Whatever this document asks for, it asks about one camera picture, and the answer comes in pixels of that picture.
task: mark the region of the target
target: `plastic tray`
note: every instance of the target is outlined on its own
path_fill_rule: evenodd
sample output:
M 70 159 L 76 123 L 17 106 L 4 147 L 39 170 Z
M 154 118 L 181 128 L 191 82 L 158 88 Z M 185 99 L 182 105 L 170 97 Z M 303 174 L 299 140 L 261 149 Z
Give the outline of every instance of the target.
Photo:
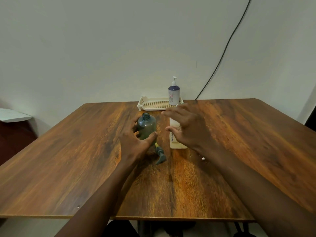
M 147 96 L 142 96 L 137 104 L 138 110 L 141 111 L 163 111 L 168 107 L 174 105 L 169 105 L 169 98 L 148 98 Z

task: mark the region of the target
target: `wire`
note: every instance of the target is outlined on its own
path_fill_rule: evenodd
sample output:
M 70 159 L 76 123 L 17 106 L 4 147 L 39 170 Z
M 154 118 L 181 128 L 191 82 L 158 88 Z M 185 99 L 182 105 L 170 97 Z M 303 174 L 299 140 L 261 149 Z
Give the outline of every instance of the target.
M 247 12 L 247 9 L 248 9 L 248 7 L 249 7 L 250 2 L 251 2 L 251 0 L 249 0 L 249 2 L 248 2 L 248 4 L 247 4 L 247 7 L 246 7 L 246 9 L 245 9 L 245 11 L 244 11 L 244 13 L 243 13 L 243 15 L 242 15 L 242 17 L 241 17 L 241 19 L 240 19 L 238 25 L 236 26 L 235 30 L 234 30 L 233 33 L 231 34 L 231 36 L 230 36 L 230 38 L 229 38 L 229 40 L 228 40 L 228 42 L 227 42 L 227 44 L 226 44 L 226 47 L 225 47 L 225 49 L 224 49 L 224 52 L 223 52 L 223 54 L 222 54 L 222 57 L 221 57 L 221 59 L 219 60 L 219 63 L 217 64 L 217 67 L 215 68 L 213 74 L 211 75 L 211 77 L 209 78 L 209 80 L 207 81 L 207 83 L 205 84 L 205 86 L 203 87 L 202 91 L 201 91 L 201 92 L 199 93 L 199 95 L 195 98 L 196 100 L 197 100 L 198 97 L 201 95 L 201 93 L 204 91 L 205 87 L 207 86 L 207 84 L 210 82 L 210 80 L 212 79 L 213 75 L 215 74 L 215 72 L 216 72 L 216 70 L 217 70 L 219 64 L 222 62 L 222 59 L 223 59 L 223 56 L 224 56 L 224 54 L 225 54 L 225 52 L 226 52 L 227 46 L 228 46 L 228 44 L 229 44 L 229 42 L 230 42 L 232 36 L 234 35 L 235 31 L 236 31 L 237 28 L 239 27 L 239 24 L 240 24 L 241 21 L 243 20 L 244 15 L 245 15 L 246 12 Z

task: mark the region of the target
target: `wooden table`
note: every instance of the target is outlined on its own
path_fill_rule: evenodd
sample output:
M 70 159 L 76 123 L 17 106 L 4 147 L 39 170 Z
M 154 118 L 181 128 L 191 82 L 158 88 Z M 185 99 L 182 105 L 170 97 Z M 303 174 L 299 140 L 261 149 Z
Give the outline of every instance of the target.
M 316 132 L 258 99 L 186 101 L 212 136 L 307 210 L 316 211 Z M 136 102 L 84 104 L 0 167 L 0 217 L 70 218 L 120 161 L 119 134 Z M 122 190 L 114 218 L 253 221 L 211 163 L 170 149 L 160 111 L 158 143 Z

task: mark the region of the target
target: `white pump nozzle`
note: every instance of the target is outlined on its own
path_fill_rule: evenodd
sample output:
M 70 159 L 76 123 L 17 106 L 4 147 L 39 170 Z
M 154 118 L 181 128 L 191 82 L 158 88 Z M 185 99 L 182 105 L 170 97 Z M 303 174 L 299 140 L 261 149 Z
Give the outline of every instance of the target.
M 174 79 L 174 81 L 172 82 L 172 85 L 173 85 L 173 86 L 176 86 L 176 85 L 177 85 L 177 83 L 176 83 L 176 77 L 174 76 L 173 79 Z

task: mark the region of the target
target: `wall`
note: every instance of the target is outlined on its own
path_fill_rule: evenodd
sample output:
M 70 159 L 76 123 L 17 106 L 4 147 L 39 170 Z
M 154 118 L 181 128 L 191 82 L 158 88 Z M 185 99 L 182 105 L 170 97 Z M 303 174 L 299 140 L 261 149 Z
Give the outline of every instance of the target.
M 173 75 L 182 97 L 195 99 L 247 2 L 0 0 L 0 106 L 33 115 L 41 135 L 83 103 L 163 95 Z M 315 28 L 302 26 L 313 8 L 315 0 L 253 0 L 200 99 L 254 97 L 297 118 L 316 84 L 300 61 L 305 50 L 315 58 Z

